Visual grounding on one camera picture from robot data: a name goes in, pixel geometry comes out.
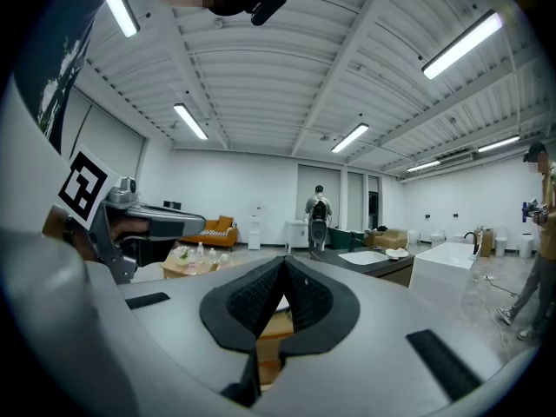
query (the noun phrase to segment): fluorescent light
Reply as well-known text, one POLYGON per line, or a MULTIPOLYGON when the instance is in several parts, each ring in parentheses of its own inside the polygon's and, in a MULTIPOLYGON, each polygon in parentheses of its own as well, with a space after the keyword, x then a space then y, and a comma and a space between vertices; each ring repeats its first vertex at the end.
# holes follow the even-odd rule
POLYGON ((479 151, 479 153, 482 153, 483 151, 488 151, 489 149, 497 149, 498 147, 504 147, 504 145, 507 145, 508 143, 516 142, 519 139, 520 139, 519 136, 510 137, 509 139, 505 139, 504 141, 491 143, 490 145, 486 145, 485 147, 481 147, 477 151, 479 151))
POLYGON ((183 103, 177 103, 176 105, 174 105, 174 109, 175 112, 180 115, 185 123, 199 137, 199 139, 202 139, 203 141, 209 139, 207 135, 205 135, 205 132, 201 129, 201 127, 199 127, 199 124, 195 121, 191 113, 189 113, 188 109, 185 108, 185 105, 183 103))
POLYGON ((423 165, 418 165, 417 167, 407 169, 407 171, 417 171, 417 170, 428 169, 429 167, 434 167, 435 165, 440 165, 440 161, 432 161, 432 162, 424 163, 423 165))
POLYGON ((126 37, 131 37, 139 30, 139 25, 131 9, 129 8, 127 0, 106 0, 110 7, 114 18, 120 25, 120 29, 126 37))
POLYGON ((502 27, 502 19, 496 12, 489 10, 471 25, 458 38, 450 43, 440 54, 427 63, 422 71, 429 79, 434 79, 442 71, 457 62, 475 46, 502 27))
POLYGON ((345 149, 351 142, 361 136, 365 131, 368 130, 368 125, 365 123, 360 123, 355 127, 355 129, 349 133, 346 137, 344 137, 340 142, 336 144, 336 146, 332 149, 333 153, 340 153, 343 149, 345 149))

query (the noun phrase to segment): floor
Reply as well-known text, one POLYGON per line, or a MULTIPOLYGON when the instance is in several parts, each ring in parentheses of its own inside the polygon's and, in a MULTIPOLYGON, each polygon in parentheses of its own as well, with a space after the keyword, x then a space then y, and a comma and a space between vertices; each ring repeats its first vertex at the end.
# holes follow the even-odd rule
MULTIPOLYGON (((417 255, 430 249, 430 245, 419 244, 408 246, 408 251, 417 255)), ((217 255, 228 253, 234 264, 243 264, 277 255, 285 255, 284 248, 262 248, 258 251, 249 251, 246 246, 236 246, 232 253, 226 250, 217 250, 217 255)), ((306 249, 293 250, 292 255, 299 258, 308 258, 306 249)), ((473 273, 469 276, 465 292, 460 304, 459 316, 453 317, 461 321, 474 331, 482 335, 485 342, 497 353, 500 360, 508 362, 517 354, 534 347, 535 341, 525 342, 517 339, 517 333, 525 328, 533 318, 539 297, 535 293, 532 299, 523 307, 511 327, 496 318, 496 308, 509 308, 517 299, 510 293, 494 287, 484 276, 494 277, 492 283, 519 294, 529 270, 533 265, 533 258, 523 260, 513 254, 506 254, 497 258, 479 258, 474 266, 473 273)), ((137 269, 133 282, 156 281, 162 279, 162 269, 158 264, 137 269)))

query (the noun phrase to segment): white bathtub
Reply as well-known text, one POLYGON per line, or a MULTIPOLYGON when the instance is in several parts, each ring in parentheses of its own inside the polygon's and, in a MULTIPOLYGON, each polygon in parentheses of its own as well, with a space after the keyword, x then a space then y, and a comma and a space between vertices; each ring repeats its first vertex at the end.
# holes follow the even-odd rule
POLYGON ((409 288, 436 308, 457 316, 474 263, 473 244, 445 242, 415 256, 409 288))

